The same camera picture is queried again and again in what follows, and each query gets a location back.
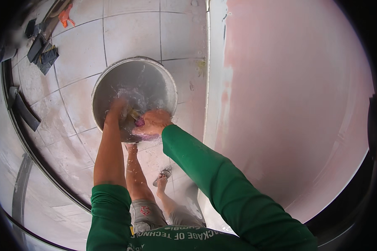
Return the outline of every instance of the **orange plastic bag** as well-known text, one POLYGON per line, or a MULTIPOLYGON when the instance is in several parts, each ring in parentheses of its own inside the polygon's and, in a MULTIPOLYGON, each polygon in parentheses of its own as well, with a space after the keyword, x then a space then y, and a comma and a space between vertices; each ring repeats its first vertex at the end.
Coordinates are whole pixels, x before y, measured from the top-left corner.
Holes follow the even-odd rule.
POLYGON ((73 4, 69 4, 68 8, 66 10, 63 10, 59 14, 59 20, 63 24, 63 27, 67 27, 67 20, 70 21, 70 23, 75 27, 74 21, 72 21, 69 17, 70 15, 70 10, 73 7, 73 4))

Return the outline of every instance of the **green sleeve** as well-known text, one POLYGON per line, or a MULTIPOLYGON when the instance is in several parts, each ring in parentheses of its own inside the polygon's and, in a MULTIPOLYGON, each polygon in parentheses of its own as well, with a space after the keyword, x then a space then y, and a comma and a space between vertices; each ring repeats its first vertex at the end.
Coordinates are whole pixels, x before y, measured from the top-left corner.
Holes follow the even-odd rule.
POLYGON ((125 250, 131 237, 131 198, 127 189, 110 184, 94 186, 91 203, 86 250, 125 250))
POLYGON ((176 125, 162 132, 164 153, 209 198, 241 238, 262 250, 316 250, 307 227, 260 193, 233 163, 176 125))

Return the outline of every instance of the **gray shorts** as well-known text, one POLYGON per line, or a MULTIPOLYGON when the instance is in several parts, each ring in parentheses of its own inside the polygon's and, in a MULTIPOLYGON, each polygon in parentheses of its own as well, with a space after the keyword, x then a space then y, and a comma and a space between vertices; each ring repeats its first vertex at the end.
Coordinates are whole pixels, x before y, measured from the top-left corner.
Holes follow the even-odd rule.
MULTIPOLYGON (((134 200, 130 208, 134 233, 140 233, 167 226, 162 210, 150 200, 134 200)), ((200 220, 192 215, 184 206, 178 206, 170 215, 172 225, 204 227, 200 220)))

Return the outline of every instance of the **sandal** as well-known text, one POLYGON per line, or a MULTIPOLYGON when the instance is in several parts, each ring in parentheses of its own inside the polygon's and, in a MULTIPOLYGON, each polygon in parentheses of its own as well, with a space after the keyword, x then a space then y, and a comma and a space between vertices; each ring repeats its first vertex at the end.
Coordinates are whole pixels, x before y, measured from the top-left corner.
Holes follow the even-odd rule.
MULTIPOLYGON (((168 169, 170 170, 170 168, 166 168, 165 170, 161 171, 159 174, 162 174, 162 175, 165 175, 166 176, 166 180, 168 180, 168 178, 172 175, 170 171, 168 171, 168 169)), ((152 185, 154 187, 158 187, 158 179, 157 178, 153 183, 152 185)))

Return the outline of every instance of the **bucket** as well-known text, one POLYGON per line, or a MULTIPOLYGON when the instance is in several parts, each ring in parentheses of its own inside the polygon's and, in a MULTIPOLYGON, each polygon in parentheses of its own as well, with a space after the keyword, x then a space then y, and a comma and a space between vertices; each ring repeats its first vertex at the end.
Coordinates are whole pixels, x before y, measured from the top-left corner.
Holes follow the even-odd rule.
MULTIPOLYGON (((176 84, 171 74, 159 62, 146 57, 122 59, 99 76, 91 95, 91 109, 101 131, 111 102, 121 96, 127 99, 128 109, 138 114, 162 108, 172 117, 177 107, 176 84)), ((121 142, 139 143, 143 139, 131 134, 135 120, 126 110, 119 122, 121 142)))

